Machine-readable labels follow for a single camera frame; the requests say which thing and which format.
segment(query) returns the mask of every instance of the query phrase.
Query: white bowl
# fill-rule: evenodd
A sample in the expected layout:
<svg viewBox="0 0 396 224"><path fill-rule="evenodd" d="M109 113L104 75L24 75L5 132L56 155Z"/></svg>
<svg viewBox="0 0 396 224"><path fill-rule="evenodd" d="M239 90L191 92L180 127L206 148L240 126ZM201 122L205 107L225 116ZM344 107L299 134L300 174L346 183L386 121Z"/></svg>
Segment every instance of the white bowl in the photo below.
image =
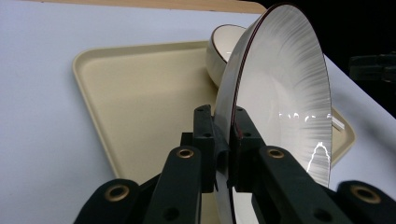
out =
<svg viewBox="0 0 396 224"><path fill-rule="evenodd" d="M226 24L216 28L210 36L206 49L206 69L218 87L233 48L245 31L244 27Z"/></svg>

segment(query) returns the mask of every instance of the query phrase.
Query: plate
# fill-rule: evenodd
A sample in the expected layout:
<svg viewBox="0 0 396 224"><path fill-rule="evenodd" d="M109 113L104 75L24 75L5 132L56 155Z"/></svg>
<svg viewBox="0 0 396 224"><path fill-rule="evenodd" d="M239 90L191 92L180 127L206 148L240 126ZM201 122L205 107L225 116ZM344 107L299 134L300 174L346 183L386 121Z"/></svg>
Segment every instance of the plate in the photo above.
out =
<svg viewBox="0 0 396 224"><path fill-rule="evenodd" d="M224 133L230 132L235 107L244 107L266 145L285 148L315 181L328 186L329 78L317 36L300 9L271 7L247 28L226 66L216 104L214 121ZM234 200L235 208L251 206L238 204L242 201Z"/></svg>

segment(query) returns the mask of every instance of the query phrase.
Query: white table surface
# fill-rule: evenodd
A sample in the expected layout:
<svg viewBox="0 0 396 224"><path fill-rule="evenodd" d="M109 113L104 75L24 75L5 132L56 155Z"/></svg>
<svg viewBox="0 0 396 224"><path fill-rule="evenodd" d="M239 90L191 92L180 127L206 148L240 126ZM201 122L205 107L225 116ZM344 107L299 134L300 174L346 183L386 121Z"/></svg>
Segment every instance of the white table surface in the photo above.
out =
<svg viewBox="0 0 396 224"><path fill-rule="evenodd" d="M72 223L114 178L72 71L85 49L208 39L260 15L0 2L0 223ZM357 142L331 189L357 179L396 198L396 121L330 60L332 103Z"/></svg>

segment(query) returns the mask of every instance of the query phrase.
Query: tray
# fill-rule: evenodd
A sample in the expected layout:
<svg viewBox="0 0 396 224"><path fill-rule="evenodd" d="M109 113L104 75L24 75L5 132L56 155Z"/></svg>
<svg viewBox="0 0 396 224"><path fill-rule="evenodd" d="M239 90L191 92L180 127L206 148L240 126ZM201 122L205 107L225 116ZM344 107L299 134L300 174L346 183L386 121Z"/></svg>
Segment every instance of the tray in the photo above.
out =
<svg viewBox="0 0 396 224"><path fill-rule="evenodd" d="M207 41L81 52L73 69L117 177L142 184L161 172L183 132L192 131L193 109L215 107L217 87L205 68ZM333 128L332 164L355 134ZM218 223L211 194L204 194L203 223Z"/></svg>

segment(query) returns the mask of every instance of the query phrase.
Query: bowl rim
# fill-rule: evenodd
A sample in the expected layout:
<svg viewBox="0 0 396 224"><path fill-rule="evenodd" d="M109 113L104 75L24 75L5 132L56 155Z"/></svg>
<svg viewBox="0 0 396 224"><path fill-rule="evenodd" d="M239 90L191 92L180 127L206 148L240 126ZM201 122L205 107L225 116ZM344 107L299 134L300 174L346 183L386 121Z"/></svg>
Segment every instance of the bowl rim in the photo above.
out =
<svg viewBox="0 0 396 224"><path fill-rule="evenodd" d="M234 24L222 24L222 25L216 27L216 29L212 32L212 35L210 36L210 42L211 42L212 45L213 45L213 49L214 49L215 52L220 56L220 58L227 64L227 63L228 63L227 60L224 59L224 57L223 57L222 54L220 53L220 51L219 51L217 45L215 44L215 32L216 32L218 29L220 29L220 28L222 28L222 27L224 27L224 26L239 27L239 28L243 28L245 31L246 31L247 28L245 28L245 27L243 27L243 26L240 26L240 25L234 25Z"/></svg>

